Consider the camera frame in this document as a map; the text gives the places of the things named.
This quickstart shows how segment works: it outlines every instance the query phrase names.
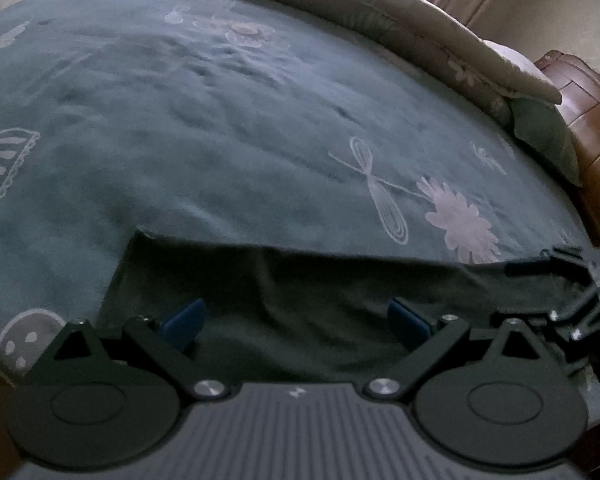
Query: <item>black circular pad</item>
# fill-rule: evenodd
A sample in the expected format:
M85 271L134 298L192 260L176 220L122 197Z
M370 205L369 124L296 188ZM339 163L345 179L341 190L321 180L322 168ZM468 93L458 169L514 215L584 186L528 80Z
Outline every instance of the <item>black circular pad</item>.
M53 371L62 384L24 384L7 416L12 439L37 462L72 470L119 465L158 444L176 422L178 395L154 374L77 360Z
M577 389L528 360L478 363L429 380L414 402L422 428L472 462L523 467L557 458L583 433Z

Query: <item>wooden headboard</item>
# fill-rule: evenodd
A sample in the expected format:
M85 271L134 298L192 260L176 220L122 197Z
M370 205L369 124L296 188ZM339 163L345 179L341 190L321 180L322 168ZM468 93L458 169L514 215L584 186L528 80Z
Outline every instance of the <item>wooden headboard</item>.
M558 110L574 134L583 187L574 195L594 243L600 246L600 74L578 57L549 51L536 61L562 93Z

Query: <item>bedsheet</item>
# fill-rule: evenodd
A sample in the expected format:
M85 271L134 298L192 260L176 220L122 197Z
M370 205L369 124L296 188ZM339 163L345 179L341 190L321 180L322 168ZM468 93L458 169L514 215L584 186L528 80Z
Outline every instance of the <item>bedsheet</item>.
M96 319L139 226L467 264L589 245L565 192L491 118L315 16L269 0L0 12L7 366L26 371L64 320Z

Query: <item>dark green cloth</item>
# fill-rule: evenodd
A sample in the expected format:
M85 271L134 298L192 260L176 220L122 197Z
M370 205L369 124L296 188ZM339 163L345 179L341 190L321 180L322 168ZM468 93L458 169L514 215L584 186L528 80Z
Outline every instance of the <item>dark green cloth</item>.
M527 98L512 99L509 105L514 135L533 148L543 165L574 186L581 186L573 134L555 105Z
M98 326L160 316L203 298L206 325L192 350L200 373L242 381L359 382L404 348L386 324L392 297L487 327L497 304L562 306L581 288L553 276L505 276L506 264L464 266L213 246L139 232L100 310Z

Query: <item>ribbed gray surface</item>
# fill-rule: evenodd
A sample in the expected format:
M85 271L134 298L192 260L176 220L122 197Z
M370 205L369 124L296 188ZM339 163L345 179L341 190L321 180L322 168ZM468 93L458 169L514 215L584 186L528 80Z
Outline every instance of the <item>ribbed gray surface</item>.
M467 480L496 478L431 449L400 407L361 399L350 384L245 384L193 408L177 435L138 462L93 480ZM72 475L27 464L13 480ZM568 465L500 478L571 480Z

